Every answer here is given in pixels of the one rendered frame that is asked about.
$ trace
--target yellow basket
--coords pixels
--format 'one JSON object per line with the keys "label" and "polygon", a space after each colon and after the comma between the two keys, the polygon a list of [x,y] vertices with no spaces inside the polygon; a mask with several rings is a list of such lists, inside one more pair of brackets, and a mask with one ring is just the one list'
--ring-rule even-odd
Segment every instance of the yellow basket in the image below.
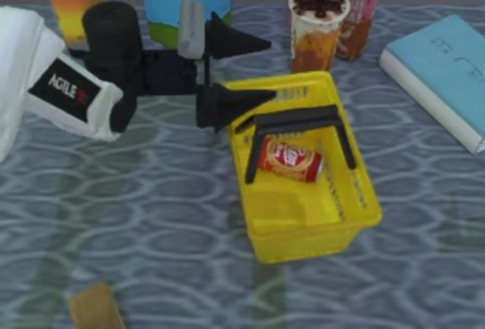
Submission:
{"label": "yellow basket", "polygon": [[[355,137],[329,73],[323,71],[226,83],[233,90],[271,89],[277,97],[234,121],[231,149],[249,239],[259,261],[278,263],[342,252],[363,228],[380,222],[382,213]],[[282,142],[319,151],[324,168],[316,183],[302,183],[258,170],[245,183],[255,128],[236,134],[253,114],[292,108],[336,105],[356,169],[347,168],[334,128],[275,136]]]}

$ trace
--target red can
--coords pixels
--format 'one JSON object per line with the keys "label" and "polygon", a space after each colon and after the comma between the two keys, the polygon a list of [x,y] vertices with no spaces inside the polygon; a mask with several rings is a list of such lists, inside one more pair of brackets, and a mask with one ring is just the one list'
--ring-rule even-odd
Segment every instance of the red can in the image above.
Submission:
{"label": "red can", "polygon": [[336,56],[346,61],[360,57],[367,44],[377,0],[350,0],[350,12],[340,29]]}
{"label": "red can", "polygon": [[299,149],[266,137],[258,167],[289,179],[314,183],[321,173],[320,153]]}

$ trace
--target patterned tablecloth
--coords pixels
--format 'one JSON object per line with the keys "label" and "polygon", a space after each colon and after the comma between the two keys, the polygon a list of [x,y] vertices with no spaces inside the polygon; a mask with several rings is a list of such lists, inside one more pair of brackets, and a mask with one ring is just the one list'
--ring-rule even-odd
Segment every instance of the patterned tablecloth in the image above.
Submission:
{"label": "patterned tablecloth", "polygon": [[[485,159],[377,66],[387,42],[451,13],[485,33],[485,7],[385,6],[366,55],[334,65],[384,213],[341,255],[256,262],[227,138],[194,127],[191,97],[142,100],[112,145],[26,115],[0,165],[0,327],[72,327],[65,299],[104,280],[129,329],[484,329]],[[234,20],[273,48],[214,77],[289,72],[284,8]]]}

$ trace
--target basket handle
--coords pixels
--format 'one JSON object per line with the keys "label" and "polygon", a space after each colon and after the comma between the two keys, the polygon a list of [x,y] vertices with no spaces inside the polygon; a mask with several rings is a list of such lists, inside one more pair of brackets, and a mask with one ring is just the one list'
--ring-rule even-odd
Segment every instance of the basket handle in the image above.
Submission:
{"label": "basket handle", "polygon": [[323,127],[335,127],[347,166],[350,170],[354,170],[357,167],[345,126],[339,116],[339,110],[336,105],[255,114],[236,128],[236,134],[247,130],[253,124],[255,125],[255,134],[246,168],[245,180],[247,184],[253,183],[256,178],[264,138],[271,134],[295,133]]}

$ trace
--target table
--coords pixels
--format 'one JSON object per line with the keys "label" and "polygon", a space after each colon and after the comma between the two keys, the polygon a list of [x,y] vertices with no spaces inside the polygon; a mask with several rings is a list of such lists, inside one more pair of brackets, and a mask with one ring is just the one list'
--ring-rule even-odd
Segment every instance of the table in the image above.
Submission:
{"label": "table", "polygon": [[[483,329],[485,159],[377,66],[451,13],[485,33],[485,7],[383,6],[365,56],[334,65],[384,214],[341,255],[256,262],[227,138],[194,127],[192,97],[143,99],[111,145],[26,115],[0,165],[0,327],[72,327],[65,299],[103,280],[129,329]],[[237,8],[234,24],[273,47],[214,78],[289,71],[283,7]]]}

